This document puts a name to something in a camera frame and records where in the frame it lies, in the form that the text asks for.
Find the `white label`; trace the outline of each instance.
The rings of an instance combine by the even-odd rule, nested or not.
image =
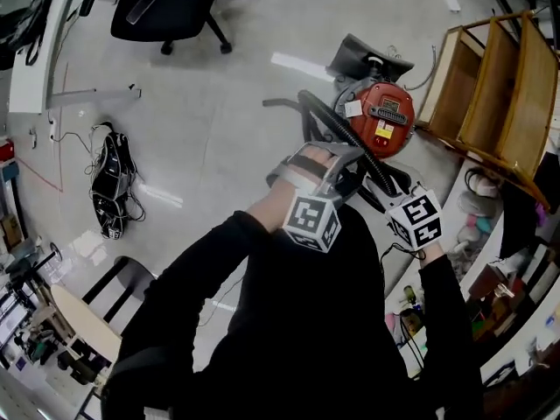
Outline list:
[[[347,102],[344,105],[344,110],[346,112],[347,117],[363,115],[363,112],[361,111],[361,101],[360,100]]]

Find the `gray floor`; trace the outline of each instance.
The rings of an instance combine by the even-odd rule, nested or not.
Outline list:
[[[62,144],[48,140],[47,114],[9,116],[9,132],[21,160],[22,205],[33,228],[46,241],[55,241],[64,262],[49,269],[53,282],[62,282],[77,295],[99,279],[120,255],[136,258],[155,274],[186,247],[236,209],[244,209],[267,191],[264,177],[301,143],[298,114],[287,108],[263,108],[271,97],[294,98],[303,88],[329,102],[330,82],[298,70],[274,65],[274,53],[327,65],[340,41],[351,32],[385,51],[395,46],[416,67],[400,84],[414,85],[431,68],[431,46],[440,47],[447,28],[492,16],[494,0],[459,0],[462,11],[450,13],[444,0],[222,0],[213,7],[220,26],[234,43],[223,56],[205,28],[194,39],[179,41],[170,57],[160,45],[130,43],[109,34],[115,7],[97,2],[87,18],[79,19],[68,35],[54,79],[61,90],[114,89],[136,83],[142,98],[54,110],[61,132],[88,138],[92,125],[110,119],[129,136],[132,154],[142,175],[136,195],[147,217],[132,223],[119,241],[99,235],[84,168],[90,157],[77,138]],[[425,87],[412,92],[419,108]],[[38,147],[27,132],[35,127]],[[425,184],[444,200],[457,172],[457,161],[414,137],[395,160],[414,167]],[[366,218],[377,248],[392,242],[383,217],[353,199]],[[393,286],[408,260],[387,257],[387,288]],[[241,266],[214,300],[244,271]],[[118,283],[109,286],[94,308],[103,313],[116,298]],[[235,306],[238,288],[223,304]],[[113,325],[120,330],[137,304],[127,304]],[[214,308],[206,304],[201,318]],[[231,312],[218,309],[199,331],[196,362],[207,361],[224,333]]]

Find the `hand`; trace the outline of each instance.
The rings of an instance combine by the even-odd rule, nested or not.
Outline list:
[[[328,150],[317,146],[307,146],[300,154],[315,160],[315,162],[326,166],[326,168],[330,168],[336,160],[336,156],[333,156]],[[317,184],[321,182],[320,178],[307,170],[294,165],[290,165],[290,168]],[[272,188],[270,188],[269,194],[253,204],[247,210],[247,213],[259,221],[269,232],[274,232],[284,224],[294,192],[294,185],[282,178],[277,178]]]
[[[420,261],[420,267],[424,268],[431,262],[435,262],[440,256],[444,254],[444,251],[439,245],[439,241],[433,242],[430,246],[422,249],[425,253],[425,258]]]

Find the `vacuum cleaner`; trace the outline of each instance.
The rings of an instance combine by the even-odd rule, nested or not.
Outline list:
[[[406,171],[381,161],[410,140],[415,113],[412,97],[396,85],[414,65],[377,52],[348,34],[328,70],[337,74],[337,97],[332,107],[307,90],[297,101],[265,100],[265,107],[288,106],[302,116],[304,140],[358,147],[363,156],[339,174],[344,198],[358,193],[384,214],[410,195],[412,178]],[[325,129],[318,125],[321,122]]]

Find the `black shirt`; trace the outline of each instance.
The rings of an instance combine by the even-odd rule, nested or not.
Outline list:
[[[270,235],[244,212],[195,242],[146,291],[123,331],[115,368],[127,369],[103,391],[103,418],[144,418],[144,406],[171,408],[177,419],[221,412],[435,418],[440,407],[445,418],[481,417],[480,369],[447,257],[420,271],[429,352],[412,381],[384,322],[368,227],[349,206],[339,218],[342,231],[329,254]],[[205,299],[248,256],[227,335],[194,373]]]

